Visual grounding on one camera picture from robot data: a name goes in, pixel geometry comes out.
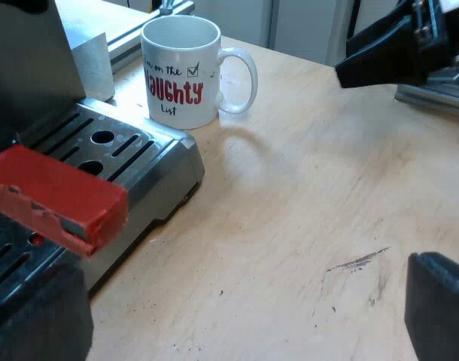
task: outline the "white mug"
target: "white mug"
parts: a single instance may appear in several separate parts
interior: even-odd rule
[[[201,17],[171,15],[147,23],[141,44],[150,117],[178,129],[210,123],[218,108],[246,111],[258,89],[258,73],[243,49],[222,49],[221,31]],[[220,91],[220,66],[228,56],[240,58],[250,70],[251,94],[243,105],[230,104]]]

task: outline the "wall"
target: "wall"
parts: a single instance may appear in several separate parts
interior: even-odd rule
[[[195,15],[216,23],[223,35],[261,47],[268,46],[272,0],[194,0],[194,2]]]
[[[337,0],[275,0],[278,22],[272,47],[282,53],[327,63],[336,5]]]

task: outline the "metal frame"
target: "metal frame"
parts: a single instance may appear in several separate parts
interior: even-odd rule
[[[395,99],[416,105],[423,105],[459,117],[459,86],[433,84],[412,86],[400,84]]]

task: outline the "black object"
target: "black object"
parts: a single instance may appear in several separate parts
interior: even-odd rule
[[[20,144],[19,134],[11,127],[0,124],[0,153],[14,144]]]
[[[15,6],[30,14],[40,14],[49,7],[49,0],[0,0],[0,3]]]
[[[83,361],[93,319],[83,272],[48,268],[0,305],[0,361]]]
[[[346,45],[348,58],[336,66],[342,87],[422,85],[459,54],[459,8],[444,14],[439,0],[402,0]]]
[[[459,265],[440,253],[412,254],[405,323],[420,361],[459,361]]]
[[[360,13],[361,0],[354,0],[351,8],[350,23],[348,24],[347,39],[351,38],[355,33],[355,26],[357,26],[358,13]]]

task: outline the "wooden table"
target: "wooden table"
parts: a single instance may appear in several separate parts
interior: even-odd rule
[[[92,300],[89,360],[415,360],[407,257],[459,262],[459,119],[223,45],[254,57],[257,100],[191,132],[202,186]],[[221,74],[242,102],[245,66]],[[147,115],[141,60],[116,82],[117,105]]]

